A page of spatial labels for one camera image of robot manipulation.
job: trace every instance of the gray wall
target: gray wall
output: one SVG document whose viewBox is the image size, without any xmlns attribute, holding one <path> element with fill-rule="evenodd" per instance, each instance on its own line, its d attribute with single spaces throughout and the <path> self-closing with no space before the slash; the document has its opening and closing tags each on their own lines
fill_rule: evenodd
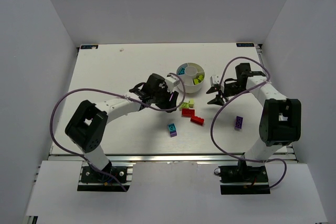
<svg viewBox="0 0 336 224">
<path fill-rule="evenodd" d="M 50 0 L 0 0 L 0 222 L 21 223 L 76 49 Z"/>
<path fill-rule="evenodd" d="M 264 44 L 272 81 L 302 102 L 295 152 L 309 166 L 330 223 L 336 223 L 335 43 L 336 0 L 287 0 Z"/>
<path fill-rule="evenodd" d="M 264 42 L 286 0 L 51 0 L 74 43 Z"/>
</svg>

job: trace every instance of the black mounting base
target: black mounting base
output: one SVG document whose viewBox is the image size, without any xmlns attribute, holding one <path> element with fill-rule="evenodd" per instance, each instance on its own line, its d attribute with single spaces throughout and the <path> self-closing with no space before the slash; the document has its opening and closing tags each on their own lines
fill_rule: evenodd
<svg viewBox="0 0 336 224">
<path fill-rule="evenodd" d="M 237 165 L 220 166 L 219 168 L 221 171 L 219 174 L 220 182 L 222 183 L 220 194 L 270 194 L 268 176 L 264 166 L 253 168 L 251 171 L 247 170 L 243 176 Z"/>
<path fill-rule="evenodd" d="M 125 184 L 127 182 L 126 166 L 111 167 L 111 174 L 115 176 L 120 183 Z M 78 185 L 77 191 L 124 191 L 114 180 L 104 185 L 111 177 L 97 176 L 97 173 L 93 171 L 90 166 L 84 166 L 81 175 L 80 182 L 85 185 Z M 125 185 L 124 187 L 128 190 L 130 186 Z"/>
</svg>

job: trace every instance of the toy block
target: toy block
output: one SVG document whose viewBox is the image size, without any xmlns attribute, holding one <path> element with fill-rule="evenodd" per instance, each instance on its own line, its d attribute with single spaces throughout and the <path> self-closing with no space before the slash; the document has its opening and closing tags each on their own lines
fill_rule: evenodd
<svg viewBox="0 0 336 224">
<path fill-rule="evenodd" d="M 193 107 L 194 107 L 194 104 L 195 104 L 195 103 L 194 103 L 194 99 L 190 99 L 190 100 L 189 100 L 189 107 L 190 107 L 190 108 L 193 108 Z"/>
<path fill-rule="evenodd" d="M 170 133 L 170 137 L 174 137 L 174 136 L 177 136 L 177 132 L 176 131 Z"/>
<path fill-rule="evenodd" d="M 235 129 L 241 130 L 243 125 L 243 118 L 241 116 L 237 116 L 236 123 L 235 123 Z"/>
<path fill-rule="evenodd" d="M 179 76 L 182 75 L 182 74 L 184 74 L 184 69 L 185 69 L 185 68 L 181 68 L 181 69 L 180 69 L 180 71 L 178 72 L 178 75 L 179 75 Z"/>
<path fill-rule="evenodd" d="M 204 123 L 203 118 L 199 118 L 198 116 L 194 116 L 194 115 L 191 116 L 190 121 L 193 122 L 193 123 L 197 123 L 199 125 L 203 125 L 203 123 Z"/>
<path fill-rule="evenodd" d="M 168 130 L 169 130 L 169 133 L 176 132 L 175 124 L 173 123 L 168 124 Z"/>
<path fill-rule="evenodd" d="M 182 105 L 180 106 L 180 111 L 182 111 L 182 109 L 189 109 L 189 103 L 187 102 L 182 103 Z"/>
<path fill-rule="evenodd" d="M 193 115 L 195 115 L 195 110 L 182 109 L 182 116 L 191 118 Z"/>
<path fill-rule="evenodd" d="M 199 80 L 200 82 L 202 82 L 203 79 L 204 79 L 204 76 L 203 76 L 202 74 L 200 74 L 197 78 L 198 78 L 198 80 Z"/>
<path fill-rule="evenodd" d="M 194 85 L 197 85 L 200 83 L 200 81 L 198 79 L 193 79 Z"/>
</svg>

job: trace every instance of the purple block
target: purple block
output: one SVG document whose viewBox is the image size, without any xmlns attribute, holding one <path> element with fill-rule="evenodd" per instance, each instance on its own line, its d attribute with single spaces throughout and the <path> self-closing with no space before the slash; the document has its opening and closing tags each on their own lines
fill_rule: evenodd
<svg viewBox="0 0 336 224">
<path fill-rule="evenodd" d="M 177 132 L 176 131 L 173 131 L 170 133 L 170 137 L 174 137 L 174 136 L 177 136 Z"/>
<path fill-rule="evenodd" d="M 235 128 L 236 129 L 241 129 L 243 125 L 243 118 L 241 116 L 237 116 L 236 118 L 236 124 L 235 124 Z"/>
</svg>

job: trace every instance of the purple cable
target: purple cable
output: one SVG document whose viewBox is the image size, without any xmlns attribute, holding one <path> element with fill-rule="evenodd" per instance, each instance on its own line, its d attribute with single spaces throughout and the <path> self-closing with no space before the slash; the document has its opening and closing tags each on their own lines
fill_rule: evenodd
<svg viewBox="0 0 336 224">
<path fill-rule="evenodd" d="M 174 73 L 169 73 L 169 74 L 171 74 L 171 75 L 173 75 L 173 76 L 176 76 L 176 77 L 180 80 L 180 82 L 181 82 L 181 84 L 182 84 L 182 87 L 183 87 L 183 98 L 182 98 L 182 101 L 181 101 L 181 103 L 180 103 L 179 105 L 177 105 L 176 107 L 171 108 L 171 109 L 157 109 L 157 108 L 155 108 L 155 107 L 149 106 L 149 105 L 147 105 L 147 104 L 145 104 L 145 103 L 143 103 L 143 102 L 141 102 L 141 101 L 138 101 L 138 100 L 133 99 L 133 98 L 130 98 L 130 97 L 127 97 L 127 100 L 130 100 L 130 101 L 133 101 L 133 102 L 137 102 L 137 103 L 139 103 L 139 104 L 141 104 L 141 105 L 143 105 L 143 106 L 145 106 L 145 107 L 147 107 L 147 108 L 150 108 L 150 109 L 152 109 L 152 110 L 156 110 L 156 111 L 164 111 L 164 112 L 167 112 L 167 111 L 174 111 L 174 110 L 178 109 L 178 108 L 182 105 L 182 103 L 184 102 L 184 99 L 185 99 L 185 94 L 186 94 L 186 93 L 185 93 L 185 85 L 184 85 L 184 82 L 183 82 L 183 80 L 181 79 L 181 77 L 179 77 L 177 74 L 174 74 Z M 69 149 L 66 149 L 65 147 L 61 146 L 61 145 L 59 144 L 59 142 L 56 140 L 55 135 L 54 135 L 54 126 L 53 126 L 53 124 L 54 124 L 55 113 L 56 113 L 56 110 L 57 110 L 58 106 L 60 105 L 60 103 L 61 103 L 66 97 L 68 97 L 69 95 L 71 95 L 71 94 L 73 94 L 73 93 L 77 93 L 77 92 L 80 92 L 80 91 L 93 91 L 93 92 L 98 92 L 98 93 L 103 93 L 103 94 L 109 94 L 109 95 L 112 95 L 112 96 L 115 96 L 115 97 L 119 97 L 119 98 L 123 98 L 123 99 L 125 99 L 125 96 L 124 96 L 124 95 L 120 95 L 120 94 L 115 94 L 115 93 L 112 93 L 112 92 L 108 92 L 108 91 L 99 90 L 99 89 L 83 88 L 83 89 L 75 89 L 75 90 L 72 90 L 72 91 L 66 93 L 66 94 L 63 95 L 63 96 L 57 101 L 57 103 L 55 104 L 54 109 L 53 109 L 53 111 L 52 111 L 52 113 L 51 113 L 51 116 L 50 116 L 50 122 L 49 122 L 49 131 L 50 131 L 50 136 L 51 136 L 52 141 L 53 141 L 54 144 L 56 144 L 57 147 L 59 147 L 61 150 L 65 151 L 65 152 L 67 152 L 67 153 L 70 153 L 70 154 L 72 154 L 72 155 L 79 156 L 79 157 L 83 158 L 86 162 L 90 163 L 89 160 L 88 160 L 83 154 L 79 154 L 79 153 L 77 153 L 77 152 L 73 152 L 73 151 L 71 151 L 71 150 L 69 150 Z M 96 168 L 96 167 L 95 167 L 94 165 L 92 165 L 92 164 L 89 164 L 89 165 L 90 165 L 91 168 L 92 168 L 93 170 L 95 170 L 96 172 L 99 172 L 99 173 L 101 173 L 101 174 L 107 175 L 107 176 L 111 177 L 112 179 L 114 179 L 114 180 L 121 186 L 121 188 L 122 188 L 124 191 L 127 191 L 127 190 L 125 189 L 125 187 L 120 183 L 120 181 L 119 181 L 115 176 L 113 176 L 112 174 L 103 172 L 102 170 Z"/>
<path fill-rule="evenodd" d="M 264 82 L 262 82 L 262 83 L 260 83 L 260 84 L 258 84 L 258 85 L 255 85 L 254 87 L 249 88 L 249 89 L 247 89 L 247 90 L 244 90 L 243 92 L 241 92 L 241 93 L 235 95 L 234 97 L 232 97 L 228 102 L 226 102 L 226 103 L 225 103 L 225 104 L 224 104 L 224 105 L 217 111 L 216 115 L 214 116 L 214 118 L 213 118 L 213 120 L 212 120 L 211 127 L 210 127 L 210 136 L 211 136 L 211 140 L 212 140 L 213 144 L 214 144 L 214 145 L 215 145 L 221 152 L 223 152 L 224 154 L 226 154 L 226 155 L 228 155 L 228 156 L 230 156 L 230 157 L 236 158 L 236 159 L 241 160 L 241 161 L 248 161 L 248 162 L 254 162 L 254 163 L 265 163 L 265 161 L 262 161 L 262 160 L 247 159 L 247 158 L 242 158 L 242 157 L 235 156 L 235 155 L 233 155 L 233 154 L 231 154 L 231 153 L 229 153 L 229 152 L 223 150 L 223 149 L 216 143 L 216 141 L 215 141 L 215 139 L 214 139 L 214 125 L 215 125 L 215 121 L 216 121 L 217 117 L 219 116 L 219 114 L 222 112 L 222 110 L 223 110 L 226 106 L 228 106 L 233 100 L 237 99 L 237 98 L 238 98 L 239 96 L 241 96 L 242 94 L 246 94 L 246 93 L 248 93 L 249 91 L 251 91 L 251 90 L 253 90 L 253 89 L 256 89 L 256 88 L 258 88 L 258 87 L 261 87 L 261 86 L 265 85 L 265 84 L 270 80 L 270 73 L 269 73 L 269 71 L 268 71 L 263 65 L 261 65 L 260 63 L 258 63 L 258 62 L 255 61 L 255 60 L 252 60 L 252 59 L 250 59 L 250 58 L 241 56 L 241 57 L 236 57 L 236 58 L 232 59 L 231 61 L 229 61 L 229 63 L 226 65 L 226 67 L 225 67 L 225 69 L 224 69 L 224 71 L 223 71 L 223 74 L 222 74 L 222 78 L 221 78 L 221 82 L 220 82 L 220 83 L 223 82 L 224 75 L 225 75 L 225 72 L 226 72 L 228 66 L 229 66 L 233 61 L 235 61 L 235 60 L 237 60 L 237 59 L 246 59 L 246 60 L 250 60 L 250 61 L 254 62 L 255 64 L 259 65 L 260 67 L 262 67 L 262 68 L 265 70 L 265 72 L 266 72 L 266 74 L 267 74 L 267 79 L 266 79 L 266 81 L 264 81 Z M 281 178 L 280 178 L 275 184 L 271 185 L 271 186 L 268 187 L 268 188 L 263 188 L 263 190 L 271 189 L 271 188 L 273 188 L 273 187 L 279 185 L 279 183 L 283 180 L 283 178 L 285 177 L 286 172 L 287 172 L 287 164 L 286 164 L 286 162 L 285 162 L 283 159 L 281 159 L 281 158 L 273 158 L 273 159 L 269 159 L 269 160 L 267 160 L 266 163 L 269 163 L 269 162 L 272 162 L 272 161 L 281 161 L 281 162 L 283 162 L 283 164 L 284 164 L 284 166 L 285 166 L 285 169 L 283 170 L 284 173 L 282 174 Z"/>
</svg>

